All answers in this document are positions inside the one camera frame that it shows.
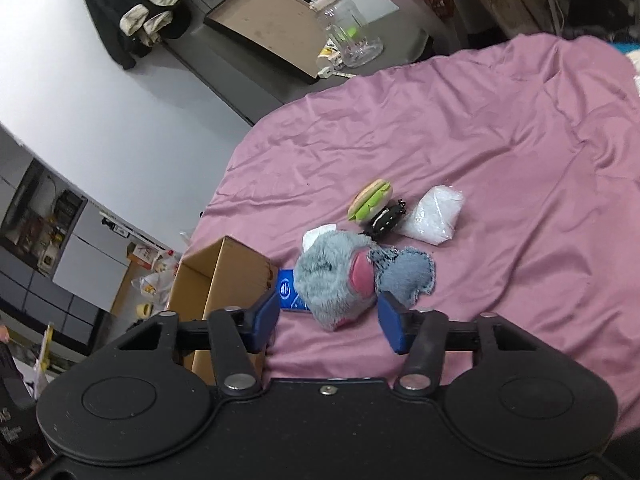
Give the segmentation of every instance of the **pink plush ear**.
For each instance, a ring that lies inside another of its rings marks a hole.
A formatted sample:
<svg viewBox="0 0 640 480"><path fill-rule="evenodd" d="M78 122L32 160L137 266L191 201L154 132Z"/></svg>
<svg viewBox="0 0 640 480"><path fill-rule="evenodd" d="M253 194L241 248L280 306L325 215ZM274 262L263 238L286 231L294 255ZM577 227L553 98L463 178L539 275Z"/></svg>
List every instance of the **pink plush ear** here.
<svg viewBox="0 0 640 480"><path fill-rule="evenodd" d="M354 290L363 298L373 296L375 293L375 277L373 264L367 258L369 248L358 251L351 262L349 282Z"/></svg>

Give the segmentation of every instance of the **jacket sleeve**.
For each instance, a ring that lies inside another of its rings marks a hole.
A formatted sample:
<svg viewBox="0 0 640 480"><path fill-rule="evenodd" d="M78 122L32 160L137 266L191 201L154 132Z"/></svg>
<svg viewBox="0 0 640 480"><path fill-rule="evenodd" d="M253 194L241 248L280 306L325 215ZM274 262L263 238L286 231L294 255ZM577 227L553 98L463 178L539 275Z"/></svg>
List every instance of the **jacket sleeve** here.
<svg viewBox="0 0 640 480"><path fill-rule="evenodd" d="M136 65L136 61L129 55L124 47L124 38L120 29L111 23L96 0L84 0L95 29L107 49L111 58L121 65L124 70L129 70Z"/></svg>

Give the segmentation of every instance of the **small cardboard box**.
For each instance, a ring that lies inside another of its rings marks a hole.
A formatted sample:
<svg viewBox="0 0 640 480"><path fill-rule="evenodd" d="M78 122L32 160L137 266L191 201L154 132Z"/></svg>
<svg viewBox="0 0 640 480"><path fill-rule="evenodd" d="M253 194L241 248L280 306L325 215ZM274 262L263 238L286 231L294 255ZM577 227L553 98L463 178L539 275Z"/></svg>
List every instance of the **small cardboard box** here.
<svg viewBox="0 0 640 480"><path fill-rule="evenodd" d="M278 268L266 256L225 236L182 259L169 297L169 309L180 321L206 319L226 306L247 308L274 285ZM264 352L250 355L258 376ZM184 366L207 384L215 384L209 351L197 351Z"/></svg>

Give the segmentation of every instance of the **pink cloth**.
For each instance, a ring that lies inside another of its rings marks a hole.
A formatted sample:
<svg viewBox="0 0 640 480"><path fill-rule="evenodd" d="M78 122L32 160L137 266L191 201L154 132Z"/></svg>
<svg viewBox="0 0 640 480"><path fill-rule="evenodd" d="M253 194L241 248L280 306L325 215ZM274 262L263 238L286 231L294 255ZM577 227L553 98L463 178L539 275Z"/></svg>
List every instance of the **pink cloth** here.
<svg viewBox="0 0 640 480"><path fill-rule="evenodd" d="M640 426L640 99L622 54L593 38L520 36L357 77L264 118L238 146L191 251L229 234L292 267L302 235L344 221L376 178L408 208L463 191L452 241L418 305L451 319L495 310L600 374ZM375 309L337 332L284 313L275 377L392 378ZM449 354L446 380L469 366Z"/></svg>

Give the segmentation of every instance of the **blue tissue pack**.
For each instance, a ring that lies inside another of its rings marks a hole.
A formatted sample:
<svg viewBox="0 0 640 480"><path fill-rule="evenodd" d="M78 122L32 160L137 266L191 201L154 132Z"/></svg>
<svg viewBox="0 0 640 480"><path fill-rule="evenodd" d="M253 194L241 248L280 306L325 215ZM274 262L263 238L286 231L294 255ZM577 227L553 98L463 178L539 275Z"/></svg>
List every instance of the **blue tissue pack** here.
<svg viewBox="0 0 640 480"><path fill-rule="evenodd" d="M281 269L278 271L278 294L280 295L280 307L282 309L309 312L305 302L302 301L293 286L293 269Z"/></svg>

